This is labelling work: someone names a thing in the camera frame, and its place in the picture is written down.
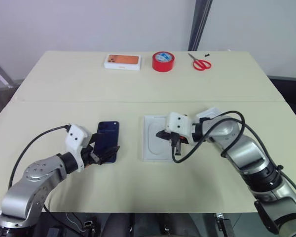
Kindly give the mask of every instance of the orange phone box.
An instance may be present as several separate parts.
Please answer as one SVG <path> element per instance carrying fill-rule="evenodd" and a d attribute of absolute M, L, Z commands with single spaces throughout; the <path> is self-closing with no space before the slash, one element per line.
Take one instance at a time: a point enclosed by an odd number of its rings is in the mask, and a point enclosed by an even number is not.
<path fill-rule="evenodd" d="M 104 67 L 108 69 L 140 70 L 140 55 L 108 54 L 104 61 Z"/>

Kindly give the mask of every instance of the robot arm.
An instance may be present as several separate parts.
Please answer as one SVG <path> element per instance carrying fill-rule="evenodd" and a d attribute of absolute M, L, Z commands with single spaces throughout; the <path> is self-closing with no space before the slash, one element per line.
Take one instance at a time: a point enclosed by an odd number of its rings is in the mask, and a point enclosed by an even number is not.
<path fill-rule="evenodd" d="M 118 151 L 108 148 L 98 157 L 90 144 L 102 134 L 90 134 L 85 128 L 71 125 L 66 137 L 67 153 L 57 154 L 29 165 L 19 182 L 5 194 L 0 210 L 0 237 L 30 237 L 49 193 L 67 174 L 86 166 L 102 164 Z"/>
<path fill-rule="evenodd" d="M 240 132 L 238 122 L 228 118 L 230 117 L 218 116 L 194 123 L 187 116 L 170 113 L 166 120 L 166 129 L 156 136 L 171 140 L 172 149 L 176 149 L 175 154 L 180 155 L 181 143 L 197 146 L 216 123 L 225 120 L 206 139 L 224 150 Z M 257 199 L 255 207 L 267 229 L 282 237 L 296 237 L 296 194 L 272 160 L 252 138 L 245 135 L 226 152 L 226 158 Z"/>

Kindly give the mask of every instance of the tape roll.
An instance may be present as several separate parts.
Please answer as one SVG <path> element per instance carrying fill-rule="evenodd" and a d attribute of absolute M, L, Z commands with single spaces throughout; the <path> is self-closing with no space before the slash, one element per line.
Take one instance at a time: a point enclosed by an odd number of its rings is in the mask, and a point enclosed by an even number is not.
<path fill-rule="evenodd" d="M 152 56 L 152 68 L 158 72 L 168 72 L 173 68 L 174 55 L 169 52 L 156 52 Z"/>

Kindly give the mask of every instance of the smartphone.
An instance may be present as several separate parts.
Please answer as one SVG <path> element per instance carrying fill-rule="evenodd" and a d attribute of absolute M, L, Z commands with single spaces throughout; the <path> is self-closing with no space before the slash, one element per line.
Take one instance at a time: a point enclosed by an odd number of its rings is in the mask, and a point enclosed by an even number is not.
<path fill-rule="evenodd" d="M 119 132 L 119 123 L 117 121 L 99 122 L 97 132 L 102 133 L 102 136 L 94 145 L 94 154 L 101 156 L 108 148 L 117 146 Z M 116 154 L 105 163 L 114 163 L 115 161 Z"/>

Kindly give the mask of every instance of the scissors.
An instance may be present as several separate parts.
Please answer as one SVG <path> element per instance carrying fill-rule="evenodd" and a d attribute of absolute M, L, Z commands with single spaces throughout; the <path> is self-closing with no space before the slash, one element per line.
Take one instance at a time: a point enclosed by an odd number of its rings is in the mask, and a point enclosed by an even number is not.
<path fill-rule="evenodd" d="M 189 56 L 194 60 L 193 61 L 193 67 L 198 71 L 203 71 L 205 69 L 210 69 L 212 67 L 212 64 L 208 61 L 201 60 L 195 58 L 192 54 L 188 53 Z"/>

